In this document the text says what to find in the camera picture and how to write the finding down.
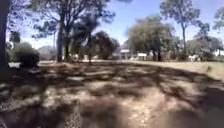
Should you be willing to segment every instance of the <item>shrub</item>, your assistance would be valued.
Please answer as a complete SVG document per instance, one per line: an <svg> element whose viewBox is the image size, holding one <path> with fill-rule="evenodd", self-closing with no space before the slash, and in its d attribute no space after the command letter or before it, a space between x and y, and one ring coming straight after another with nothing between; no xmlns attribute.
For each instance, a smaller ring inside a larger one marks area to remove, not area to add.
<svg viewBox="0 0 224 128"><path fill-rule="evenodd" d="M32 68L39 62L39 53L28 43L16 45L12 53L13 61L20 62L21 67Z"/></svg>

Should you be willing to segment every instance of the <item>sky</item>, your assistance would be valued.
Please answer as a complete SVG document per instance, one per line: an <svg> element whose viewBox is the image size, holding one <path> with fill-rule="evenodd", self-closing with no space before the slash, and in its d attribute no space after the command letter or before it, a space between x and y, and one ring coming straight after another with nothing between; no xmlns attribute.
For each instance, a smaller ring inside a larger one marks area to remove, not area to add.
<svg viewBox="0 0 224 128"><path fill-rule="evenodd" d="M116 13L113 22L110 24L102 23L96 31L106 31L110 37L117 39L120 44L123 44L128 38L128 28L135 25L137 19L159 14L159 5L161 2L162 0L133 0L131 3L121 3L113 0L108 5L108 9ZM193 0L193 6L201 10L199 19L213 26L215 21L214 15L220 7L224 6L224 0ZM175 35L182 39L180 26L171 19L165 22L172 24L175 27ZM186 39L192 39L198 30L195 27L187 28ZM224 32L222 34L218 31L211 30L210 35L221 38L224 41ZM32 42L31 44L34 48L39 48L44 45L53 46L53 37L34 40L29 35L26 35L23 41Z"/></svg>

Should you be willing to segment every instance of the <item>dry grass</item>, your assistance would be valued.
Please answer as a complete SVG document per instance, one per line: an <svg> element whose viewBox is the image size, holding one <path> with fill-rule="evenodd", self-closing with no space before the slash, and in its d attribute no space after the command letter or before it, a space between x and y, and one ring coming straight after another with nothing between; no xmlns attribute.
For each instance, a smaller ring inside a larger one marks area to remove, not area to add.
<svg viewBox="0 0 224 128"><path fill-rule="evenodd" d="M14 69L0 84L0 117L9 128L224 126L221 63L135 63Z"/></svg>

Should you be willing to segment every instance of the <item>grass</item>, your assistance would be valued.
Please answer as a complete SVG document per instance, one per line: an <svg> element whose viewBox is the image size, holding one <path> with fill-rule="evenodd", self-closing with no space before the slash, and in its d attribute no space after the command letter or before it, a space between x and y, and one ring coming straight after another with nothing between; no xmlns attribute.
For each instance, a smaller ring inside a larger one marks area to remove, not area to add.
<svg viewBox="0 0 224 128"><path fill-rule="evenodd" d="M221 128L222 67L135 62L14 68L13 79L0 84L0 117L9 128Z"/></svg>

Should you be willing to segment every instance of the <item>dirt path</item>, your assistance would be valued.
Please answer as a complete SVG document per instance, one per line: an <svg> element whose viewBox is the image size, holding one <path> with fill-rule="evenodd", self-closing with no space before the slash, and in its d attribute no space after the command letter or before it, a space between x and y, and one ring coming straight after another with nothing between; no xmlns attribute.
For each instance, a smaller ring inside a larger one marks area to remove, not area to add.
<svg viewBox="0 0 224 128"><path fill-rule="evenodd" d="M0 85L0 96L0 116L9 128L224 126L221 79L154 65L60 65L41 67L37 74L19 71L14 80Z"/></svg>

